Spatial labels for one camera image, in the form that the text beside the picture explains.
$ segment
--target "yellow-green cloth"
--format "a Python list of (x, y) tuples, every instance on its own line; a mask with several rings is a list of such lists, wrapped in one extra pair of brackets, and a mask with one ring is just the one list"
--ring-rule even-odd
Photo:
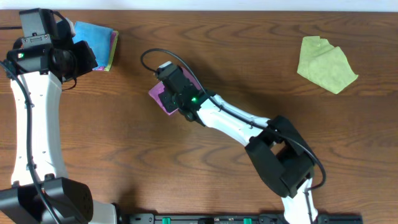
[(297, 73), (334, 94), (358, 78), (343, 51), (318, 36), (303, 38)]
[(108, 65), (104, 68), (104, 71), (109, 71), (112, 67), (112, 62), (113, 62), (113, 57), (114, 57), (114, 51), (116, 50), (116, 43), (118, 42), (118, 37), (119, 37), (119, 32), (118, 31), (113, 31), (116, 33), (116, 36), (113, 39), (113, 43), (112, 44), (112, 49), (109, 53), (109, 61), (108, 61)]

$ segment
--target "wooden table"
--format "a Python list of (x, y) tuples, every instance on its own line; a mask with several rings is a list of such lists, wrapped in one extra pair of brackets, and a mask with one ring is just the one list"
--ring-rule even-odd
[[(91, 72), (60, 101), (70, 178), (125, 212), (259, 213), (283, 210), (243, 147), (221, 132), (167, 116), (147, 94), (157, 80), (139, 63), (160, 47), (184, 58), (203, 84), (250, 113), (294, 123), (328, 173), (314, 191), (321, 212), (397, 223), (398, 14), (357, 12), (62, 11), (120, 32), (111, 72)], [(1, 11), (0, 26), (18, 26)], [(0, 55), (21, 30), (0, 31)], [(334, 95), (297, 74), (302, 38), (340, 46), (359, 78)], [(159, 53), (146, 62), (170, 60)], [(10, 187), (16, 111), (0, 77), (0, 189)], [(317, 170), (314, 182), (320, 180)], [(1, 223), (9, 223), (4, 215)]]

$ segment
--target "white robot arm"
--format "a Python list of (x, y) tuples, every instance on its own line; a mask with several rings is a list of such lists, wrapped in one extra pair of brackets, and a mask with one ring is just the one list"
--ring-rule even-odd
[[(171, 62), (155, 71), (164, 85), (164, 92), (159, 94), (163, 107), (177, 108), (187, 120), (215, 128), (241, 143), (264, 183), (282, 197), (284, 217), (290, 224), (311, 224), (316, 220), (318, 212), (309, 190), (316, 162), (306, 154), (314, 156), (308, 146), (302, 146), (306, 143), (297, 130), (285, 118), (270, 120), (254, 116), (227, 103), (217, 94), (207, 93), (200, 84), (198, 89), (192, 79), (187, 78), (193, 72), (190, 73)], [(277, 131), (293, 135), (283, 138), (284, 135)], [(276, 141), (286, 143), (278, 155), (271, 151)]]
[[(54, 14), (62, 20), (55, 23)], [(16, 102), (17, 156), (0, 209), (18, 224), (117, 224), (114, 205), (94, 201), (86, 185), (67, 179), (60, 145), (62, 83), (90, 72), (95, 56), (86, 42), (73, 43), (73, 25), (58, 12), (31, 9), (20, 17), (25, 37), (14, 46), (24, 48), (1, 62)]]

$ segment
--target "purple cloth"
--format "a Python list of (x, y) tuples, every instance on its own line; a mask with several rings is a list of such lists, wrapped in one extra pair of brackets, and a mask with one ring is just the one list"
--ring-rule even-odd
[[(185, 77), (187, 77), (194, 84), (194, 86), (199, 90), (200, 89), (199, 83), (195, 80), (195, 78), (191, 75), (191, 73), (189, 73), (187, 71), (187, 69), (185, 69), (185, 68), (182, 68), (182, 71), (183, 71), (183, 74), (185, 75)], [(156, 103), (163, 109), (163, 111), (165, 113), (167, 113), (167, 115), (170, 115), (170, 114), (176, 112), (177, 110), (174, 110), (171, 113), (167, 112), (166, 108), (164, 108), (164, 106), (162, 105), (162, 102), (160, 101), (160, 98), (159, 98), (159, 93), (163, 93), (163, 92), (164, 92), (164, 85), (162, 82), (159, 82), (151, 90), (149, 90), (148, 94), (150, 95), (150, 97), (152, 97), (156, 101)]]

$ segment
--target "folded cloth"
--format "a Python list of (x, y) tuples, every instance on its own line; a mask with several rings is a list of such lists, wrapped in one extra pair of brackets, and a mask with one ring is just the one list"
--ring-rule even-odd
[(93, 49), (98, 67), (108, 66), (109, 46), (111, 45), (111, 34), (113, 30), (111, 28), (78, 21), (75, 24), (75, 32), (76, 36), (74, 36), (73, 42), (77, 43), (81, 40), (87, 41), (88, 45)]
[(303, 38), (297, 73), (334, 94), (358, 78), (343, 51), (318, 36)]
[[(199, 83), (195, 80), (195, 78), (193, 77), (193, 75), (191, 73), (188, 72), (187, 69), (182, 67), (182, 72), (185, 75), (185, 77), (187, 77), (192, 83), (193, 85), (199, 90), (200, 89), (200, 85)], [(172, 112), (167, 112), (166, 108), (163, 106), (160, 98), (159, 98), (159, 94), (163, 93), (165, 91), (164, 89), (164, 85), (163, 82), (158, 82), (158, 84), (156, 84), (152, 89), (149, 90), (148, 94), (150, 95), (150, 97), (152, 97), (156, 103), (163, 109), (163, 111), (165, 113), (167, 113), (167, 115), (170, 115), (174, 112), (177, 111), (177, 109), (175, 109)]]
[(114, 30), (111, 35), (111, 45), (109, 46), (110, 53), (109, 53), (108, 65), (106, 67), (99, 66), (99, 67), (95, 68), (94, 70), (108, 72), (111, 69), (113, 57), (114, 57), (114, 51), (116, 50), (116, 43), (118, 42), (118, 37), (119, 37), (119, 32)]

